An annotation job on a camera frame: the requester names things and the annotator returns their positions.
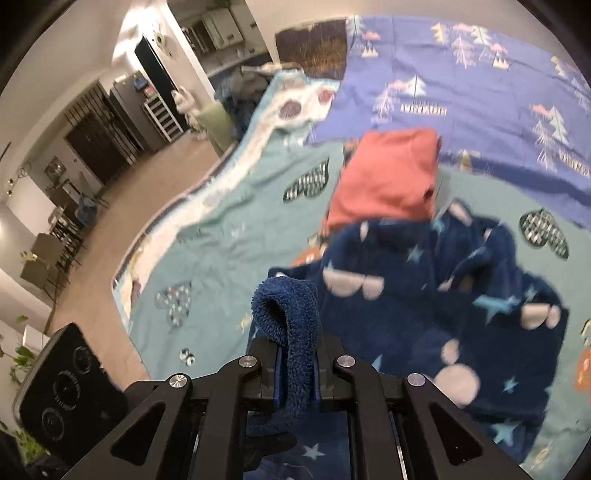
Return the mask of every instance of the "blue fuzzy towel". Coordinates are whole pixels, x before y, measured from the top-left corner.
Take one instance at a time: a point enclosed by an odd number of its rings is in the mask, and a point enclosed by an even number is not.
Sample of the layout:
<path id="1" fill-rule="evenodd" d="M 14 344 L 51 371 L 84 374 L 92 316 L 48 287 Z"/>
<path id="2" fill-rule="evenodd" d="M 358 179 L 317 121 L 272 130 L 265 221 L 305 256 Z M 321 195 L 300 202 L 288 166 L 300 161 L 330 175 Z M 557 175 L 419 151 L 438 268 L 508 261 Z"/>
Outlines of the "blue fuzzy towel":
<path id="1" fill-rule="evenodd" d="M 316 287 L 310 281 L 286 276 L 267 278 L 258 286 L 251 306 L 255 329 L 287 351 L 282 365 L 287 372 L 287 395 L 285 404 L 270 418 L 251 415 L 248 434 L 286 432 L 310 401 L 320 325 Z"/>
<path id="2" fill-rule="evenodd" d="M 319 262 L 272 268 L 311 280 L 323 332 L 347 353 L 400 378 L 427 375 L 521 462 L 544 418 L 568 318 L 540 277 L 523 272 L 498 220 L 455 201 L 432 223 L 350 225 Z M 347 478 L 346 419 L 308 413 L 298 446 L 245 478 Z"/>

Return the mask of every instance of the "wall-mounted fan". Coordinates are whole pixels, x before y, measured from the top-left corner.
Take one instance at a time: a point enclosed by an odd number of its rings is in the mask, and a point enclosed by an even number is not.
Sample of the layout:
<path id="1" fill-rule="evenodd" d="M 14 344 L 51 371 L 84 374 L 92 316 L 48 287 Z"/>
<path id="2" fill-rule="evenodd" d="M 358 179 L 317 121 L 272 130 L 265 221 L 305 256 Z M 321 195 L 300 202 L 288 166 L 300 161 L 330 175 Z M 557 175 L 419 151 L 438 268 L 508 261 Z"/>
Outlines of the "wall-mounted fan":
<path id="1" fill-rule="evenodd" d="M 156 42 L 156 46 L 162 50 L 167 56 L 172 57 L 173 55 L 170 53 L 170 50 L 167 47 L 168 37 L 159 31 L 154 31 L 154 41 Z"/>

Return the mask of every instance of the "light blue star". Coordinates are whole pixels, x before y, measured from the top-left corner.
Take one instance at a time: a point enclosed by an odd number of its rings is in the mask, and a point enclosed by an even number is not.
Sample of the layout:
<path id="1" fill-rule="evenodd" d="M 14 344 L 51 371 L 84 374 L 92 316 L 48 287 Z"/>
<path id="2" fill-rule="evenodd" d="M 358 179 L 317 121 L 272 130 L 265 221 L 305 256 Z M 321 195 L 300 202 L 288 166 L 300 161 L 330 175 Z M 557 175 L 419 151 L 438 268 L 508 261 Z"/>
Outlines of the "light blue star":
<path id="1" fill-rule="evenodd" d="M 436 218 L 431 222 L 431 229 L 435 230 L 439 236 L 445 230 L 445 223 L 440 218 Z"/>
<path id="2" fill-rule="evenodd" d="M 491 428 L 496 431 L 495 438 L 493 441 L 495 443 L 505 442 L 509 447 L 513 446 L 513 430 L 520 425 L 520 421 L 509 421 L 507 420 L 504 423 L 495 423 L 491 425 Z"/>
<path id="3" fill-rule="evenodd" d="M 552 389 L 552 385 L 548 385 L 548 386 L 547 386 L 547 387 L 544 389 L 544 391 L 546 392 L 546 395 L 548 395 L 548 397 L 549 397 L 549 396 L 551 395 L 551 393 L 552 393 L 551 389 Z M 550 408 L 550 402 L 548 401 L 548 402 L 546 402 L 546 405 L 545 405 L 545 407 L 544 407 L 544 412 L 547 412 L 549 408 Z"/>
<path id="4" fill-rule="evenodd" d="M 475 256 L 480 255 L 481 253 L 484 253 L 484 251 L 485 251 L 484 247 L 478 247 L 470 255 L 468 255 L 468 258 L 474 258 Z"/>
<path id="5" fill-rule="evenodd" d="M 309 457 L 312 460 L 316 460 L 318 457 L 323 457 L 325 454 L 318 451 L 318 445 L 319 445 L 319 443 L 317 443 L 316 445 L 314 445 L 312 448 L 307 447 L 306 445 L 304 445 L 304 448 L 306 449 L 306 452 L 302 456 L 303 457 Z"/>
<path id="6" fill-rule="evenodd" d="M 382 367 L 382 357 L 384 356 L 383 353 L 379 354 L 379 357 L 377 357 L 374 362 L 371 364 L 372 367 L 374 367 L 376 369 L 376 371 L 379 372 L 379 369 Z"/>
<path id="7" fill-rule="evenodd" d="M 414 247 L 412 247 L 408 250 L 407 262 L 413 261 L 415 263 L 418 263 L 418 261 L 421 260 L 422 254 L 423 254 L 423 250 L 421 250 L 418 247 L 418 245 L 415 245 Z"/>
<path id="8" fill-rule="evenodd" d="M 530 285 L 530 287 L 525 291 L 525 301 L 533 301 L 537 293 L 538 291 L 534 288 L 534 286 Z"/>
<path id="9" fill-rule="evenodd" d="M 511 377 L 509 380 L 505 380 L 505 388 L 503 392 L 513 393 L 513 389 L 519 385 L 519 382 L 515 381 L 515 377 Z"/>
<path id="10" fill-rule="evenodd" d="M 472 302 L 475 307 L 480 307 L 486 310 L 486 322 L 490 323 L 492 318 L 499 312 L 511 313 L 517 305 L 519 300 L 511 295 L 508 299 L 497 299 L 489 297 L 488 295 L 480 295 Z"/>

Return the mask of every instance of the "red cloth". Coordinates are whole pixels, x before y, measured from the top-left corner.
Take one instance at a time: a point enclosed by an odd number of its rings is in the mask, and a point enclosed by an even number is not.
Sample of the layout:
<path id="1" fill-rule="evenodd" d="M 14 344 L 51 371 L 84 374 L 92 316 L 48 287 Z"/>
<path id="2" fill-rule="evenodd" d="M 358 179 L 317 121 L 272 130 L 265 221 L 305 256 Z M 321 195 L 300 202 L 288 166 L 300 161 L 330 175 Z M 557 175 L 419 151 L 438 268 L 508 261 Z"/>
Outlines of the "red cloth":
<path id="1" fill-rule="evenodd" d="M 438 152 L 432 129 L 367 132 L 335 189 L 328 230 L 372 218 L 431 220 Z"/>

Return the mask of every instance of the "blue blanket with tree print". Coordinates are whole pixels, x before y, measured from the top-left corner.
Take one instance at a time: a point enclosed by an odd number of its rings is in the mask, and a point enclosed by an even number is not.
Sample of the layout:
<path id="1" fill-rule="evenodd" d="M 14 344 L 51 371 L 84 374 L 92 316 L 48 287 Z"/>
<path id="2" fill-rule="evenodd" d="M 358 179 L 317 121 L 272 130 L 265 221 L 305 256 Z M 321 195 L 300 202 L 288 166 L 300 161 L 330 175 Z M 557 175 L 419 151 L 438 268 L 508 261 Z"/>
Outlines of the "blue blanket with tree print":
<path id="1" fill-rule="evenodd" d="M 576 67 L 461 22 L 351 17 L 347 29 L 343 82 L 309 142 L 434 128 L 441 162 L 506 180 L 591 229 L 591 89 Z"/>

